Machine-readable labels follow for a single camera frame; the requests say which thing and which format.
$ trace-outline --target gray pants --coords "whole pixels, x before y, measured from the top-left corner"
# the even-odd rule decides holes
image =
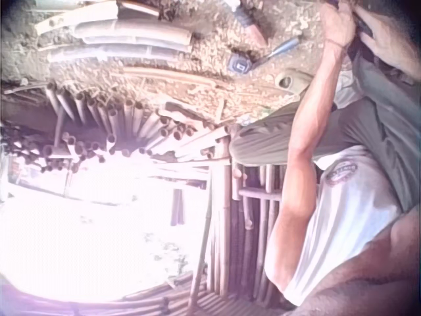
[[[407,212],[420,201],[420,86],[384,75],[362,57],[353,62],[364,98],[334,111],[314,158],[364,145],[390,179]],[[287,162],[291,126],[299,103],[292,103],[240,130],[230,153],[246,166]]]

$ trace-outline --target hand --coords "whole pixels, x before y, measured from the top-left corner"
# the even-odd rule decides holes
[[[405,33],[400,31],[395,21],[387,16],[368,12],[360,6],[355,12],[371,28],[373,38],[365,33],[359,34],[367,45],[385,63],[398,68],[418,79],[421,76],[421,62],[418,51]]]
[[[355,37],[355,21],[351,6],[339,1],[339,9],[324,3],[320,8],[325,38],[346,48]]]

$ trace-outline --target man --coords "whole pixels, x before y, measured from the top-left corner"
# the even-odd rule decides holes
[[[388,20],[361,8],[356,12],[374,33],[374,38],[360,34],[373,53],[420,81],[419,57],[405,37]],[[331,114],[355,23],[343,2],[339,10],[323,5],[321,15],[322,61],[296,113],[294,108],[279,110],[242,130],[231,146],[234,158],[246,165],[287,161],[265,270],[299,306],[292,315],[416,315],[417,91],[394,84],[357,57],[354,74],[364,97]],[[243,146],[257,154],[246,156]],[[319,157],[326,170],[317,190],[312,159]]]

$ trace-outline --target white t-shirt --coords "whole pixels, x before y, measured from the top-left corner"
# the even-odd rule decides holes
[[[358,255],[401,212],[389,180],[363,146],[325,156],[317,165],[325,171],[316,210],[297,270],[284,291],[298,306],[330,271]]]

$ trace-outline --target sawdust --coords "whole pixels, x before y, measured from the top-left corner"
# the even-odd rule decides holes
[[[107,99],[118,93],[144,102],[150,107],[160,105],[166,95],[189,103],[210,120],[235,120],[249,115],[253,120],[275,111],[295,100],[274,86],[274,78],[284,68],[296,68],[313,73],[322,46],[320,15],[310,1],[252,0],[243,1],[250,9],[263,32],[269,37],[269,47],[259,49],[244,34],[222,0],[162,0],[142,1],[157,6],[164,20],[195,31],[193,52],[180,55],[175,63],[140,61],[138,59],[110,58],[107,61],[80,59],[71,62],[47,62],[47,51],[38,51],[49,45],[79,43],[63,28],[37,37],[34,24],[52,14],[29,11],[34,4],[22,1],[2,19],[2,73],[3,82],[22,78],[48,80],[52,78],[73,92],[85,91]],[[293,51],[277,57],[248,75],[236,75],[227,70],[232,50],[248,53],[257,59],[290,37],[302,34],[303,42]],[[185,71],[230,83],[232,90],[212,90],[200,86],[165,80],[125,76],[124,66],[153,66]],[[222,114],[218,114],[221,100],[225,100]]]

